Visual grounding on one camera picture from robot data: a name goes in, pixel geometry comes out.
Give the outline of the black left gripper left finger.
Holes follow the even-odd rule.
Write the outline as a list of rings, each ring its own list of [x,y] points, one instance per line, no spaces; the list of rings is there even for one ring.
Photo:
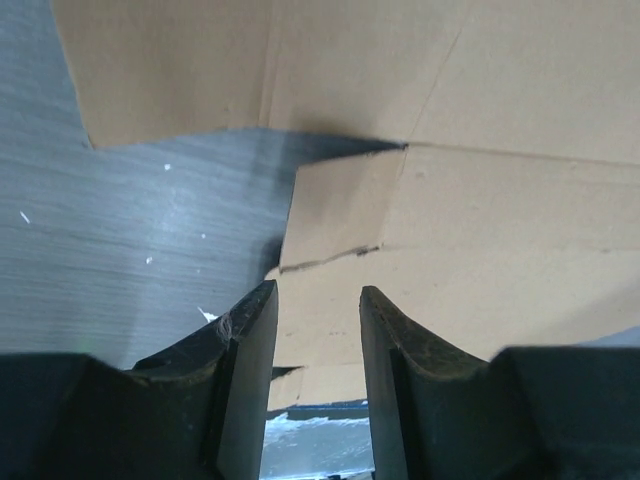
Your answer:
[[[131,370],[85,359],[49,450],[52,479],[255,479],[278,321],[264,281]]]

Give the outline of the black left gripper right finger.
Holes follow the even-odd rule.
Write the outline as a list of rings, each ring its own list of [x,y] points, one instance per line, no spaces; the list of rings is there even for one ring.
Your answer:
[[[509,362],[466,353],[374,286],[359,315],[375,478],[549,478]]]

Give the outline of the brown cardboard box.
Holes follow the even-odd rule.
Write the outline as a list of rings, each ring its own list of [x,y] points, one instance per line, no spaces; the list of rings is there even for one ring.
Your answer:
[[[365,395],[381,289],[483,359],[639,324],[635,1],[56,1],[91,144],[398,141],[299,168],[269,406]]]

